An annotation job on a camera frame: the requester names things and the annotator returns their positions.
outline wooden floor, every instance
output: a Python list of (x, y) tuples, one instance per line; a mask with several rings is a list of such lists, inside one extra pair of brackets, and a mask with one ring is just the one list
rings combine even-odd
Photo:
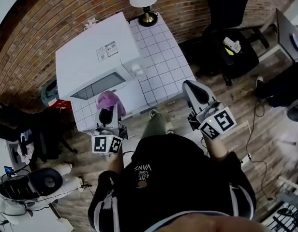
[[(254, 48), (258, 54), (264, 49), (259, 43), (255, 43)], [(238, 126), (223, 137), (223, 142), (229, 150), (237, 153), (239, 158), (243, 158), (246, 153), (246, 143), (253, 128), (254, 105), (256, 102), (253, 96), (255, 79), (262, 75), (264, 80), (269, 80), (289, 67), (291, 62), (278, 52), (272, 57), (264, 60), (250, 73), (234, 81), (233, 86), (226, 87), (221, 75), (215, 77), (202, 77), (198, 81), (209, 86), (217, 98), (225, 106), (231, 109)], [(195, 64), (191, 64), (193, 72), (199, 69)], [(200, 132), (192, 132), (187, 121), (190, 109), (183, 98), (178, 98), (166, 104), (160, 105), (157, 109), (167, 119), (168, 126), (173, 127), (175, 133), (185, 135), (191, 140), (200, 144)], [(296, 180), (298, 177), (298, 147), (288, 142), (298, 142), (298, 123), (287, 119), (284, 108), (271, 108), (264, 104), (265, 114), (263, 117), (256, 117), (254, 131), (248, 145), (248, 151), (252, 154), (253, 160), (265, 161), (268, 165), (267, 174), (264, 179), (264, 191), (270, 198), (276, 198), (282, 184), (277, 177), (283, 175), (286, 178)], [(262, 108), (258, 107), (257, 114), (262, 114)], [(124, 121), (128, 127), (130, 139), (123, 145), (124, 151), (133, 150), (144, 131), (146, 122), (149, 119), (148, 112)], [(91, 190), (94, 192), (97, 186), (99, 174), (107, 167), (105, 156), (94, 155), (91, 152), (90, 137), (86, 134), (70, 131), (67, 140), (78, 154), (73, 155), (63, 148), (63, 153), (58, 160), (49, 161), (46, 164), (39, 163), (40, 167), (53, 166), (64, 161), (71, 161), (75, 167), (72, 175), (83, 176), (85, 180), (92, 184)], [(131, 154), (125, 155), (127, 163)], [(260, 220), (267, 211), (276, 203), (275, 200), (268, 201), (261, 191), (261, 181), (265, 173), (264, 163), (251, 163), (243, 168), (257, 196), (257, 210), (254, 219)], [(89, 231), (89, 221), (87, 210), (91, 202), (92, 195), (89, 190), (78, 191), (59, 199), (55, 207), (58, 213), (67, 218), (77, 232)]]

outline label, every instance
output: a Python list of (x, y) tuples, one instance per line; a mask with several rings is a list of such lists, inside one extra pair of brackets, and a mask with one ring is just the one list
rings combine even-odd
[(97, 57), (99, 58), (99, 62), (109, 58), (110, 56), (118, 53), (116, 42), (109, 43), (102, 48), (98, 49)]

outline sticker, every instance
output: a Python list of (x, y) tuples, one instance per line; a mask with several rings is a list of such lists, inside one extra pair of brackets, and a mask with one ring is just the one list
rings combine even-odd
[(118, 53), (116, 42), (113, 41), (112, 43), (106, 45), (106, 51), (109, 57)]
[(111, 142), (111, 146), (110, 146), (109, 152), (118, 153), (118, 150), (120, 148), (121, 142), (122, 142), (121, 139), (114, 137), (113, 140), (112, 140), (112, 142)]
[(103, 46), (102, 48), (98, 49), (96, 52), (97, 52), (97, 57), (99, 58), (99, 62), (108, 58), (106, 46)]
[(231, 119), (230, 115), (225, 110), (215, 115), (214, 118), (216, 119), (217, 123), (223, 131), (226, 131), (234, 125), (234, 121)]
[(213, 128), (211, 127), (207, 122), (203, 125), (201, 128), (201, 131), (205, 133), (211, 140), (215, 139), (218, 137), (220, 134)]
[(106, 151), (106, 137), (96, 137), (94, 142), (94, 152)]

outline white tile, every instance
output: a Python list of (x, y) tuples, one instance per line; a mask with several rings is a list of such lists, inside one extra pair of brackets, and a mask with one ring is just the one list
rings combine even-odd
[(131, 31), (132, 31), (132, 33), (138, 33), (139, 29), (137, 26), (134, 26), (134, 27), (131, 27)]
[(170, 31), (165, 31), (165, 32), (163, 32), (163, 34), (164, 34), (165, 38), (167, 38), (168, 40), (172, 39), (174, 37)]
[(86, 122), (87, 128), (90, 128), (90, 127), (94, 127), (95, 126), (95, 122), (94, 122), (93, 116), (89, 116), (89, 117), (85, 118), (85, 122)]
[(178, 93), (178, 88), (175, 83), (167, 84), (164, 88), (168, 96)]
[(144, 75), (141, 75), (139, 78), (138, 78), (138, 80), (140, 81), (140, 82), (142, 82), (142, 81), (145, 81), (145, 80), (147, 80), (147, 76), (144, 74)]
[(164, 20), (163, 20), (162, 17), (158, 19), (158, 24), (159, 25), (165, 24), (165, 22), (164, 22)]
[(130, 28), (135, 27), (136, 26), (136, 22), (135, 21), (131, 21), (129, 25), (130, 25)]
[(137, 26), (138, 26), (139, 31), (144, 31), (144, 30), (148, 29), (148, 27), (144, 27), (142, 25), (137, 25)]
[(140, 33), (135, 33), (133, 36), (134, 36), (135, 41), (139, 41), (139, 40), (143, 39), (143, 37), (141, 36)]
[(196, 81), (196, 78), (195, 78), (194, 75), (192, 75), (192, 76), (188, 76), (186, 79), (187, 79), (187, 80), (191, 80), (191, 81)]
[(150, 86), (151, 86), (152, 89), (155, 89), (155, 88), (158, 88), (158, 87), (162, 87), (163, 86), (162, 81), (161, 81), (161, 79), (160, 79), (159, 76), (150, 78), (148, 80), (149, 80), (149, 83), (150, 83)]
[(161, 79), (163, 85), (167, 85), (167, 84), (170, 84), (170, 83), (174, 82), (174, 79), (173, 79), (172, 74), (170, 72), (166, 72), (164, 74), (161, 74), (160, 79)]
[(154, 55), (151, 55), (151, 57), (152, 57), (152, 60), (153, 60), (154, 64), (158, 64), (158, 63), (161, 63), (161, 62), (165, 61), (164, 58), (163, 58), (162, 53), (160, 53), (160, 52), (156, 53)]
[(77, 122), (78, 130), (84, 131), (87, 128), (85, 120), (80, 120)]
[(161, 30), (160, 26), (150, 28), (150, 30), (151, 30), (153, 35), (158, 34), (158, 33), (162, 33), (162, 30)]
[(74, 102), (73, 103), (73, 108), (74, 108), (74, 112), (77, 112), (81, 109), (81, 103), (79, 102)]
[(145, 68), (154, 65), (151, 56), (144, 58), (143, 64)]
[(170, 59), (166, 61), (166, 63), (170, 71), (178, 69), (180, 67), (176, 58)]
[(166, 41), (165, 35), (163, 33), (159, 33), (153, 36), (155, 41), (158, 42), (162, 42), (162, 41)]
[(169, 43), (170, 47), (178, 46), (177, 41), (174, 38), (167, 40), (167, 42)]
[(142, 49), (142, 48), (146, 47), (144, 40), (136, 41), (136, 44), (138, 46), (138, 49)]
[(186, 79), (181, 79), (179, 81), (176, 81), (176, 86), (178, 88), (178, 91), (182, 91), (182, 83), (185, 81)]
[(82, 109), (82, 112), (83, 112), (83, 116), (84, 116), (84, 118), (87, 118), (87, 117), (89, 117), (90, 115), (92, 115), (90, 106), (86, 106), (86, 107), (84, 107), (84, 108)]
[(167, 94), (165, 92), (164, 87), (160, 87), (160, 88), (157, 88), (157, 89), (153, 90), (153, 94), (154, 94), (155, 99), (158, 102), (161, 102), (161, 101), (167, 99)]
[(146, 68), (146, 75), (148, 79), (158, 75), (157, 69), (154, 65)]
[(170, 49), (170, 45), (167, 41), (162, 41), (162, 42), (159, 42), (158, 43), (158, 46), (160, 48), (161, 51), (165, 51), (165, 50), (168, 50)]
[(153, 36), (147, 37), (144, 39), (146, 46), (156, 44), (155, 39)]
[(193, 72), (189, 65), (183, 66), (181, 69), (185, 77), (193, 75)]
[(90, 105), (90, 109), (91, 109), (92, 114), (95, 115), (96, 112), (97, 112), (96, 104), (95, 103), (92, 103)]
[(175, 58), (175, 55), (174, 55), (172, 49), (168, 49), (166, 51), (163, 51), (162, 55), (163, 55), (165, 60), (170, 60), (172, 58)]
[(141, 88), (143, 90), (143, 93), (148, 92), (151, 90), (150, 84), (148, 80), (140, 82)]
[(174, 52), (174, 54), (175, 54), (176, 57), (179, 57), (179, 56), (182, 56), (183, 55), (183, 53), (182, 53), (182, 51), (181, 51), (181, 49), (180, 49), (179, 46), (176, 46), (176, 47), (172, 48), (172, 50), (173, 50), (173, 52)]
[(156, 64), (155, 67), (157, 68), (159, 75), (169, 71), (169, 68), (168, 68), (166, 62)]
[(150, 29), (146, 29), (146, 30), (144, 30), (144, 31), (141, 31), (140, 33), (141, 33), (141, 35), (143, 36), (143, 38), (152, 36), (152, 33), (151, 33)]
[(166, 24), (161, 24), (159, 27), (161, 28), (162, 32), (169, 31), (168, 26)]
[(81, 102), (81, 107), (82, 108), (84, 108), (84, 107), (86, 107), (86, 106), (88, 106), (89, 105), (89, 102), (88, 101), (82, 101)]
[(147, 47), (149, 50), (150, 55), (156, 54), (160, 52), (160, 49), (158, 47), (158, 44), (153, 44)]
[(150, 56), (150, 53), (147, 48), (140, 49), (139, 52), (143, 58)]
[(144, 95), (145, 95), (145, 98), (146, 98), (146, 102), (147, 103), (156, 102), (152, 91), (147, 92), (147, 93), (144, 93)]
[(179, 81), (184, 78), (184, 74), (183, 74), (181, 68), (175, 69), (175, 70), (171, 71), (171, 73), (174, 78), (174, 81)]
[(82, 110), (79, 110), (79, 111), (75, 112), (74, 116), (75, 116), (76, 122), (84, 119)]
[(186, 66), (186, 65), (189, 65), (186, 58), (184, 56), (180, 56), (180, 57), (177, 57), (177, 61), (180, 65), (180, 67), (183, 67), (183, 66)]

